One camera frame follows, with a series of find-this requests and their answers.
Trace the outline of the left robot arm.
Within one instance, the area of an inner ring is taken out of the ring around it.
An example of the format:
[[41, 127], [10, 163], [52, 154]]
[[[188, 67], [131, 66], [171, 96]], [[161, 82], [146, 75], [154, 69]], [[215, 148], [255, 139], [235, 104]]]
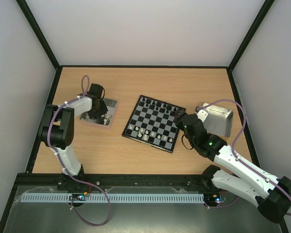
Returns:
[[75, 182], [89, 185], [83, 181], [83, 166], [78, 161], [72, 141], [74, 139], [75, 118], [86, 114], [90, 120], [101, 120], [108, 111], [104, 102], [104, 88], [91, 84], [76, 98], [62, 105], [46, 105], [38, 130], [39, 139], [49, 147], [62, 167], [62, 173]]

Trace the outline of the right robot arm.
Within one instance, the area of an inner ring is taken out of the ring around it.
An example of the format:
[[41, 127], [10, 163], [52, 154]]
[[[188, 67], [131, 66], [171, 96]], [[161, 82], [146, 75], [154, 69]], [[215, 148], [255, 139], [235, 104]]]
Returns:
[[291, 180], [278, 178], [235, 152], [231, 145], [204, 127], [207, 113], [176, 112], [175, 125], [184, 132], [193, 149], [202, 157], [217, 163], [203, 172], [202, 185], [215, 187], [247, 200], [269, 221], [280, 223], [291, 207]]

